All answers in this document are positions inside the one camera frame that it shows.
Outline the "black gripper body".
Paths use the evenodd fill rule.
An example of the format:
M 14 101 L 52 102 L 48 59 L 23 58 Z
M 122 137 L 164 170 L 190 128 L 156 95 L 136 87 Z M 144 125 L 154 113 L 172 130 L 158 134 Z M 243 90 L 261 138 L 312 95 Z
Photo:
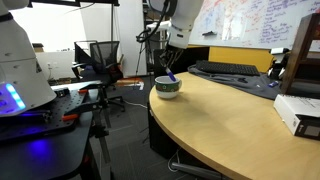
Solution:
M 183 50 L 171 45 L 168 45 L 160 54 L 160 64 L 164 68 L 170 68 L 182 55 Z

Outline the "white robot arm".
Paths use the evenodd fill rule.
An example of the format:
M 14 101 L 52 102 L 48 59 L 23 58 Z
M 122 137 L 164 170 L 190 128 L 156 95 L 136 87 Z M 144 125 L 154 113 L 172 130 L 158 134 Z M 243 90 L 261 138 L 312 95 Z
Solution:
M 168 21 L 157 27 L 169 33 L 161 65 L 166 72 L 186 49 L 204 0 L 148 0 L 152 10 Z M 19 115 L 56 98 L 48 84 L 26 31 L 14 20 L 11 12 L 29 5 L 29 0 L 0 0 L 0 116 Z

